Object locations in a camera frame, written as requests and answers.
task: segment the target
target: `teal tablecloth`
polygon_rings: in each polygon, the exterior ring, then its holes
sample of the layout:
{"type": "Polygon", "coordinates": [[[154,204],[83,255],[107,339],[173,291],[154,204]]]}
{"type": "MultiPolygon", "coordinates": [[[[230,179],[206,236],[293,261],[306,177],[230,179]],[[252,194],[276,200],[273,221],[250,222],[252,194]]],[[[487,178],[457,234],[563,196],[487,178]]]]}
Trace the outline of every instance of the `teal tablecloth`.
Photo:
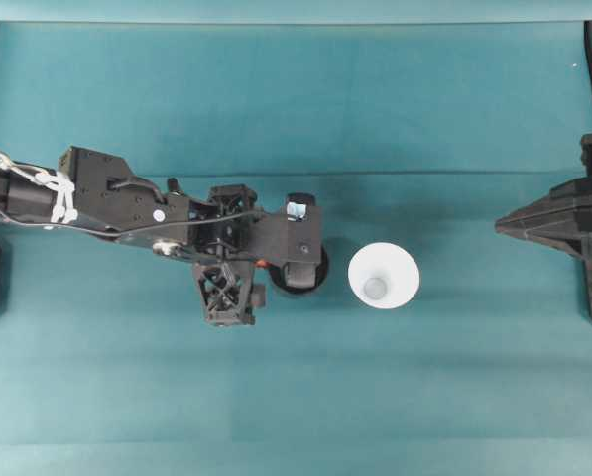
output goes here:
{"type": "Polygon", "coordinates": [[[0,25],[16,159],[310,191],[331,256],[318,294],[215,329],[186,265],[0,226],[0,474],[592,475],[579,267],[493,231],[580,173],[581,28],[0,25]],[[390,312],[346,283],[378,240],[421,269],[390,312]]]}

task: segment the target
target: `black robotic arm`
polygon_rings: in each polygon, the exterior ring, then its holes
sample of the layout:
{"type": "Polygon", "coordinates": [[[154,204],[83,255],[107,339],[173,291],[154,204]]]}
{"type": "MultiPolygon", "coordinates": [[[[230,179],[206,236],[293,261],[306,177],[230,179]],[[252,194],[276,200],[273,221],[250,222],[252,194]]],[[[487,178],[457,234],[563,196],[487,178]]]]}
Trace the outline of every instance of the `black robotic arm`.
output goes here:
{"type": "Polygon", "coordinates": [[[192,263],[207,322],[254,324],[267,268],[282,290],[301,294],[324,280],[321,210],[312,195],[293,193],[276,213],[256,205],[245,185],[213,187],[206,200],[187,196],[175,178],[163,193],[136,177],[120,157],[71,147],[54,170],[14,163],[0,152],[0,220],[69,228],[192,263]]]}

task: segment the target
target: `cable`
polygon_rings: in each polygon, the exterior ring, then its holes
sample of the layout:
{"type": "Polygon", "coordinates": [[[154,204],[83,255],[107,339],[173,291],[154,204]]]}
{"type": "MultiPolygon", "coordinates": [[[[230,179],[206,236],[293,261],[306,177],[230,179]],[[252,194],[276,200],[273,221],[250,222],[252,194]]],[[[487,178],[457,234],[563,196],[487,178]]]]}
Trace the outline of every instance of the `cable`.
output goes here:
{"type": "MultiPolygon", "coordinates": [[[[0,209],[0,216],[1,217],[3,217],[4,219],[6,219],[16,225],[19,225],[19,226],[28,227],[28,228],[51,226],[53,228],[64,228],[66,230],[81,231],[83,233],[88,233],[90,235],[100,236],[102,238],[121,238],[122,236],[131,234],[131,233],[140,233],[142,231],[159,230],[161,228],[168,228],[171,226],[209,225],[210,223],[221,223],[223,221],[235,220],[236,218],[243,218],[245,216],[268,216],[271,214],[272,213],[268,213],[268,212],[262,211],[262,210],[249,210],[249,211],[243,211],[240,213],[236,213],[234,215],[221,216],[219,218],[207,218],[204,220],[188,220],[188,221],[170,221],[168,223],[158,223],[156,225],[147,225],[147,226],[139,226],[136,228],[129,228],[124,231],[101,231],[101,230],[95,230],[93,228],[86,228],[84,226],[64,225],[61,223],[49,223],[49,222],[47,222],[47,223],[35,223],[35,222],[31,223],[28,221],[20,221],[20,220],[14,218],[13,216],[11,216],[10,214],[8,214],[6,211],[0,209]]],[[[291,216],[285,214],[284,217],[290,218],[291,216]]]]}

